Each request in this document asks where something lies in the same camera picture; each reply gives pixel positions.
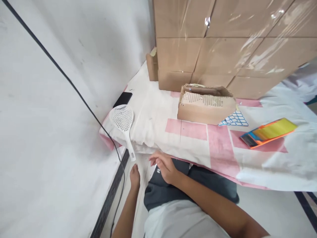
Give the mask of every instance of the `stacked cardboard boxes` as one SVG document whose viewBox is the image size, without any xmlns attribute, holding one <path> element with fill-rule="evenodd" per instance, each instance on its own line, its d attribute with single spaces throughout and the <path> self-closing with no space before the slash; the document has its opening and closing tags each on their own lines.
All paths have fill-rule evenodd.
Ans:
<svg viewBox="0 0 317 238">
<path fill-rule="evenodd" d="M 317 56 L 316 0 L 154 0 L 158 81 L 258 99 Z"/>
</svg>

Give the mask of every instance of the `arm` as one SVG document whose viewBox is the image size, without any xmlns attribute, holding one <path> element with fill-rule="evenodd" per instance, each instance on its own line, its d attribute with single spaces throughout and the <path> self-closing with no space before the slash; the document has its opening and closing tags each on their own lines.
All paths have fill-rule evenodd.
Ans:
<svg viewBox="0 0 317 238">
<path fill-rule="evenodd" d="M 263 227 L 233 202 L 179 172 L 168 155 L 157 151 L 150 157 L 150 160 L 151 165 L 155 163 L 158 165 L 167 183 L 190 196 L 230 237 L 262 238 L 269 235 Z"/>
<path fill-rule="evenodd" d="M 130 172 L 131 189 L 126 198 L 124 207 L 119 217 L 112 238 L 131 238 L 133 229 L 133 220 L 140 189 L 140 174 L 138 165 L 133 165 Z"/>
</svg>

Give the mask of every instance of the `corrugated cardboard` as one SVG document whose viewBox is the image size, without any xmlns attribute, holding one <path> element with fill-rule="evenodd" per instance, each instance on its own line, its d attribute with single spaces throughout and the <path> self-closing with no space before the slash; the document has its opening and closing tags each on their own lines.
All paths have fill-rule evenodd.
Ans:
<svg viewBox="0 0 317 238">
<path fill-rule="evenodd" d="M 237 76 L 284 79 L 317 55 L 317 38 L 265 38 Z"/>
<path fill-rule="evenodd" d="M 215 0 L 154 0 L 156 38 L 204 37 Z"/>
<path fill-rule="evenodd" d="M 227 87 L 235 98 L 259 99 L 282 79 L 236 76 Z"/>
<path fill-rule="evenodd" d="M 295 0 L 269 37 L 317 37 L 317 1 Z"/>
<path fill-rule="evenodd" d="M 158 71 L 158 87 L 161 90 L 180 92 L 182 86 L 189 83 L 192 73 Z"/>
<path fill-rule="evenodd" d="M 260 38 L 253 40 L 249 38 L 204 38 L 195 72 L 235 76 L 262 40 Z"/>
<path fill-rule="evenodd" d="M 231 75 L 212 75 L 212 74 L 201 74 L 193 73 L 191 84 L 201 84 L 206 87 L 224 86 L 227 87 L 233 76 Z"/>
<path fill-rule="evenodd" d="M 156 54 L 156 47 L 151 51 L 150 54 L 146 54 L 146 65 L 148 67 L 150 81 L 158 81 L 158 55 Z"/>
<path fill-rule="evenodd" d="M 186 92 L 200 96 L 191 100 L 189 97 L 183 98 Z M 204 95 L 215 96 L 206 100 Z M 235 109 L 236 101 L 225 87 L 198 88 L 186 84 L 182 86 L 177 119 L 217 125 L 232 114 Z"/>
<path fill-rule="evenodd" d="M 216 1 L 207 37 L 264 37 L 292 0 Z"/>
<path fill-rule="evenodd" d="M 165 71 L 194 72 L 202 38 L 159 38 L 158 67 Z"/>
</svg>

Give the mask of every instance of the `pink and white sheet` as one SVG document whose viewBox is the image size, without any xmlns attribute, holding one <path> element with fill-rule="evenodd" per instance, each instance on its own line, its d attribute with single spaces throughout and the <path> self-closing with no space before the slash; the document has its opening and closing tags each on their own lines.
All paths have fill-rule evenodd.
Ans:
<svg viewBox="0 0 317 238">
<path fill-rule="evenodd" d="M 150 82 L 146 63 L 125 91 L 133 93 L 129 102 L 134 111 L 130 137 L 136 153 L 159 149 L 243 186 L 317 191 L 317 116 L 283 84 L 260 100 L 237 99 L 248 127 L 178 120 L 179 93 L 159 90 L 158 82 Z M 298 125 L 286 137 L 253 150 L 240 140 L 244 132 L 282 117 Z M 124 135 L 108 118 L 103 126 L 118 145 L 126 146 Z M 99 133 L 113 149 L 102 129 Z"/>
</svg>

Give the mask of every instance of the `black cable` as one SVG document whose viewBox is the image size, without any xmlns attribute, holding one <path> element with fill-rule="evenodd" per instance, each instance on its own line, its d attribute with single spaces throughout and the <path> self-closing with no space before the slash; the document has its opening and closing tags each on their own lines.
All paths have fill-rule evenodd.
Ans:
<svg viewBox="0 0 317 238">
<path fill-rule="evenodd" d="M 83 101 L 83 103 L 86 105 L 86 107 L 88 108 L 88 110 L 91 112 L 91 114 L 93 115 L 93 117 L 96 119 L 96 121 L 98 122 L 98 124 L 102 127 L 102 129 L 105 131 L 105 133 L 107 134 L 107 136 L 111 139 L 112 143 L 114 144 L 115 148 L 116 148 L 116 152 L 118 155 L 118 159 L 120 161 L 120 165 L 122 167 L 123 170 L 123 186 L 122 186 L 122 191 L 121 191 L 121 195 L 120 195 L 120 199 L 119 199 L 119 203 L 116 209 L 116 213 L 121 201 L 121 197 L 122 197 L 122 193 L 123 193 L 123 188 L 124 188 L 124 182 L 125 182 L 125 172 L 124 172 L 124 167 L 122 165 L 122 161 L 120 159 L 120 155 L 117 149 L 117 146 L 115 144 L 115 142 L 113 141 L 113 139 L 111 138 L 111 136 L 109 135 L 109 133 L 106 131 L 106 129 L 103 127 L 103 125 L 101 124 L 101 122 L 98 120 L 98 118 L 96 117 L 96 115 L 94 114 L 94 112 L 91 110 L 91 108 L 88 106 L 87 102 L 85 101 L 85 99 L 82 97 L 81 93 L 78 91 L 78 89 L 76 88 L 76 86 L 73 84 L 73 82 L 69 79 L 69 77 L 65 74 L 65 72 L 61 69 L 61 67 L 57 64 L 57 62 L 53 59 L 53 57 L 50 55 L 50 53 L 46 50 L 46 48 L 42 45 L 42 43 L 39 41 L 39 39 L 34 35 L 34 33 L 31 31 L 31 29 L 26 25 L 26 23 L 22 20 L 22 18 L 19 16 L 19 14 L 15 11 L 15 9 L 11 6 L 11 4 L 7 1 L 7 0 L 2 0 L 2 2 L 7 6 L 7 8 L 10 10 L 10 12 L 15 16 L 15 18 L 20 22 L 20 24 L 24 27 L 24 29 L 29 33 L 29 35 L 33 38 L 33 40 L 39 45 L 39 47 L 44 51 L 44 53 L 47 55 L 47 57 L 52 61 L 52 63 L 56 66 L 56 68 L 62 73 L 62 75 L 67 79 L 67 81 L 70 83 L 70 85 L 73 87 L 73 89 L 77 92 L 78 96 L 81 98 L 81 100 Z M 110 236 L 112 235 L 112 228 L 114 226 L 114 221 L 115 221 L 115 217 L 113 218 L 113 223 L 111 226 L 111 231 L 110 231 Z"/>
</svg>

